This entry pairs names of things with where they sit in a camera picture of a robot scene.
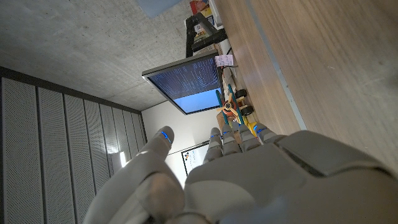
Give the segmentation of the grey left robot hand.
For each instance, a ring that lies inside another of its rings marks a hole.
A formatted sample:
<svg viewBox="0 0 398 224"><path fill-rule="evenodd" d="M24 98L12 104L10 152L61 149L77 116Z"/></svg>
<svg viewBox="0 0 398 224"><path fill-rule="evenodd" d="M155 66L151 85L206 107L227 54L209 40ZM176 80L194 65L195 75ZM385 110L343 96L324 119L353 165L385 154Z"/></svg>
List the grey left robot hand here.
<svg viewBox="0 0 398 224"><path fill-rule="evenodd" d="M396 223L397 174L311 131L261 123L211 130L202 165L180 183L164 126L93 199L85 223Z"/></svg>

